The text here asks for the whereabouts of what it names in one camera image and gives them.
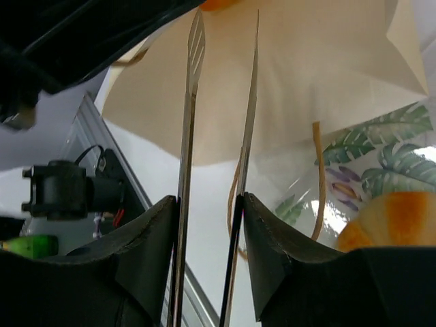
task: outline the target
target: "green object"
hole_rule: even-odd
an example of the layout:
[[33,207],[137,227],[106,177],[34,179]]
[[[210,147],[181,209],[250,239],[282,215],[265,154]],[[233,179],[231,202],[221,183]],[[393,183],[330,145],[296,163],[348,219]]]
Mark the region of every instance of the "green object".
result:
[[398,191],[436,192],[436,163],[416,153],[420,146],[385,146],[378,154],[381,168],[370,168],[362,175],[362,188],[373,198]]
[[26,258],[40,259],[58,254],[58,240],[52,235],[31,235],[1,242],[1,248]]

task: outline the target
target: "wire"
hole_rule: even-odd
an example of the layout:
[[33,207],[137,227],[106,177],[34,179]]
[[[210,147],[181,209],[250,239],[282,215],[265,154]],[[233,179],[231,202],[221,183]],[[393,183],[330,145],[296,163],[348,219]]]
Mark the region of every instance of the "wire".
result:
[[98,163],[100,162],[100,160],[102,160],[102,158],[103,158],[103,156],[104,156],[104,149],[103,149],[103,147],[102,147],[101,145],[99,145],[99,144],[91,145],[89,148],[87,148],[85,151],[83,151],[82,154],[78,156],[78,158],[75,160],[74,163],[75,163],[76,165],[80,164],[80,162],[82,162],[83,158],[85,158],[85,157],[87,156],[87,154],[89,153],[89,151],[91,151],[91,150],[94,149],[94,148],[98,148],[98,149],[100,150],[100,155],[99,155],[98,160],[97,160],[97,165],[98,165]]

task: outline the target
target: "leaf pattern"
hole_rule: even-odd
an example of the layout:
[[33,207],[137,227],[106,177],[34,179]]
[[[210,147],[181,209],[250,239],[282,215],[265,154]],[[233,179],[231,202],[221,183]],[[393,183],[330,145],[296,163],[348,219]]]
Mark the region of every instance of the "leaf pattern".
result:
[[332,144],[324,150],[326,166],[331,163],[345,164],[353,159],[366,155],[375,147],[361,129],[346,129]]
[[377,145],[398,143],[426,131],[433,131],[429,111],[423,105],[411,104],[346,129],[323,152],[324,161],[327,166],[346,164],[375,150]]
[[278,205],[275,209],[275,214],[280,220],[286,222],[288,225],[295,225],[297,219],[300,217],[301,212],[305,206],[303,201],[295,202],[295,195],[286,199]]
[[436,191],[436,163],[416,154],[415,144],[404,144],[394,152],[395,144],[378,154],[381,168],[370,168],[362,175],[362,188],[373,198],[396,191]]
[[397,143],[426,131],[433,131],[429,111],[425,106],[411,104],[389,114],[357,125],[373,145]]

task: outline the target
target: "red wire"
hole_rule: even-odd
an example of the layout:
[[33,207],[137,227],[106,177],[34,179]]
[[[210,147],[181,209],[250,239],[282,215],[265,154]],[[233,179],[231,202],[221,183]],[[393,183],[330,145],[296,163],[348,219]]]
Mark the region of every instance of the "red wire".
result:
[[124,215],[124,209],[119,209],[114,217],[113,226],[118,227],[121,218],[123,218],[123,215]]

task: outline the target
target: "orange fruit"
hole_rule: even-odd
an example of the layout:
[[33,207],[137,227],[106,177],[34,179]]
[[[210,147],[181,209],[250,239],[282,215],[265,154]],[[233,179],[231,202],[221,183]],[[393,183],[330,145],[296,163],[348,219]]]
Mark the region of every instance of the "orange fruit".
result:
[[219,10],[233,5],[237,1],[238,0],[207,0],[200,6],[200,9],[205,12],[212,12],[213,10]]

